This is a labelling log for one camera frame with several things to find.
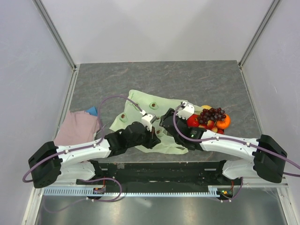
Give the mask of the green avocado print plastic bag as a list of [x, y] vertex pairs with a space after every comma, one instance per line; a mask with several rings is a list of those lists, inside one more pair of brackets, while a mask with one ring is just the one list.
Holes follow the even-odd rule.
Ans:
[[[133, 100], [146, 113], [154, 114], [157, 118], [164, 115], [169, 108], [175, 109], [183, 102], [182, 99], [168, 99], [150, 95], [138, 90], [130, 90], [128, 98]], [[114, 120], [110, 126], [110, 130], [117, 131], [125, 129], [128, 125], [135, 121], [141, 121], [142, 114], [139, 109], [130, 101], [126, 101], [124, 110]], [[153, 124], [155, 131], [158, 131], [157, 137], [161, 143], [154, 146], [152, 149], [147, 149], [143, 146], [136, 148], [144, 153], [162, 153], [171, 155], [183, 155], [188, 153], [188, 149], [175, 143], [173, 137], [167, 134], [167, 131], [159, 125], [160, 120], [156, 120]]]

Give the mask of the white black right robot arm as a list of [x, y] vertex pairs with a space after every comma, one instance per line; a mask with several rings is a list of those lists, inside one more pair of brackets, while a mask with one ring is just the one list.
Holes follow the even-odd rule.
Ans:
[[226, 184], [239, 177], [260, 177], [272, 183], [281, 183], [286, 151], [268, 135], [260, 138], [237, 138], [214, 133], [200, 127], [190, 127], [186, 120], [175, 116], [170, 108], [161, 117], [160, 126], [188, 150], [220, 152], [239, 157], [237, 161], [225, 161], [215, 172], [215, 180]]

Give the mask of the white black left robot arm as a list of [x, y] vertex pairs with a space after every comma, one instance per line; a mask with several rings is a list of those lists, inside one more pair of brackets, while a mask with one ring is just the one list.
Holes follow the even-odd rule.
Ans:
[[83, 161], [121, 155], [136, 146], [152, 149], [159, 143], [155, 128], [148, 130], [140, 122], [133, 122], [125, 129], [88, 143], [56, 146], [53, 141], [46, 142], [29, 158], [30, 169], [23, 182], [33, 182], [35, 188], [45, 188], [61, 178], [64, 168]]

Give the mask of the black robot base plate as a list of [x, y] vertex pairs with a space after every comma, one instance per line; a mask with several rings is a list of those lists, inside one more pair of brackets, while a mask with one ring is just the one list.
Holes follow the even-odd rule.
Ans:
[[235, 186], [222, 174], [220, 162], [99, 163], [89, 185], [104, 184], [110, 190], [206, 191], [209, 186]]

